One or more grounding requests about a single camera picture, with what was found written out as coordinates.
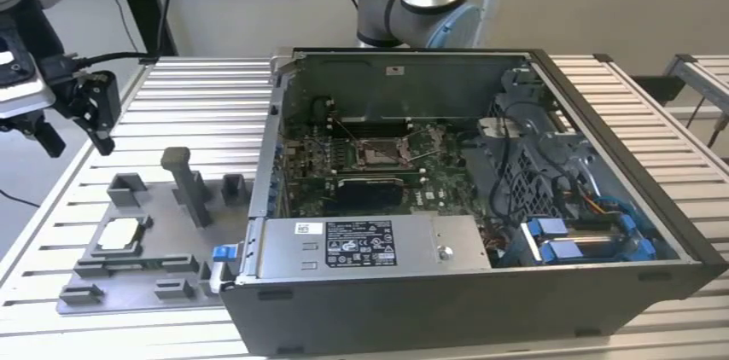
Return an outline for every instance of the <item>metal rail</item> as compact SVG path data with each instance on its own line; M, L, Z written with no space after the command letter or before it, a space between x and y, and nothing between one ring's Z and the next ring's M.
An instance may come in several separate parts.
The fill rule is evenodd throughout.
M625 145L664 186L715 248L729 258L729 173L613 63L591 55L555 56ZM171 145L194 149L206 177L256 171L269 102L264 59L165 59L143 68L115 129L118 150L98 156L85 146L26 237L0 264L0 355L105 350L127 358L245 357L247 350L223 308L61 317L59 290L103 217L114 174L138 172L173 181L158 166ZM373 355L382 358L680 359L729 353L729 276L691 299L653 305L609 338L552 340Z
M679 76L729 114L729 55L677 55L665 73Z

